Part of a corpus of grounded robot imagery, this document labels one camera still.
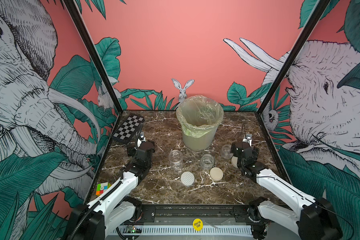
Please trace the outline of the rice jar with beige lid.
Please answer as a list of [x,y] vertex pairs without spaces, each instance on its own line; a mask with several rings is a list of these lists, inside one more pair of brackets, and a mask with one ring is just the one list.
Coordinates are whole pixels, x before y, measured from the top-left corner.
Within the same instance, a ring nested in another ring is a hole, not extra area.
[[230,160],[233,157],[233,153],[231,152],[232,145],[225,144],[221,148],[221,157],[226,160]]

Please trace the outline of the round patterned jar lid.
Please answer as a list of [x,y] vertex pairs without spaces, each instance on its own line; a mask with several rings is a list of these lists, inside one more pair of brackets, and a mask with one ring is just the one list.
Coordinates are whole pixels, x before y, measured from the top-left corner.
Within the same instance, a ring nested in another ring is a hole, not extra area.
[[181,175],[181,183],[184,186],[190,187],[194,184],[195,182],[195,176],[193,173],[191,172],[184,172]]

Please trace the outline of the jar with patterned lid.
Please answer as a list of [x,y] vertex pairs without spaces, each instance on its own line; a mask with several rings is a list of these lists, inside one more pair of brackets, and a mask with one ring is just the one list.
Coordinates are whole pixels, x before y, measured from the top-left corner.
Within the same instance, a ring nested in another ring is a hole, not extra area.
[[179,150],[172,150],[169,153],[169,162],[171,168],[176,172],[181,172],[183,170],[183,153]]

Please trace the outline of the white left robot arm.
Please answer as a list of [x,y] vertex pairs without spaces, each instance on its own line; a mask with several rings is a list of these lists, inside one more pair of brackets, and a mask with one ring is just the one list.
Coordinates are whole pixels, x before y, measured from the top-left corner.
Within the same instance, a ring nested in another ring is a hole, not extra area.
[[141,218],[141,201],[128,195],[148,175],[155,152],[153,141],[142,142],[120,177],[93,201],[78,205],[70,215],[63,240],[104,240],[122,223]]

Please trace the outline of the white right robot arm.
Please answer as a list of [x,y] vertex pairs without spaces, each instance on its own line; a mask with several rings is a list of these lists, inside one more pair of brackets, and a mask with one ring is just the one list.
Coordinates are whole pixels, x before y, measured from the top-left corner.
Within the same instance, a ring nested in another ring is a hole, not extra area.
[[273,221],[302,240],[339,240],[343,237],[337,215],[329,201],[316,199],[280,178],[257,160],[258,148],[247,142],[233,143],[231,153],[237,158],[237,167],[242,176],[268,189],[288,206],[283,208],[265,198],[258,198],[249,204],[247,210],[252,222]]

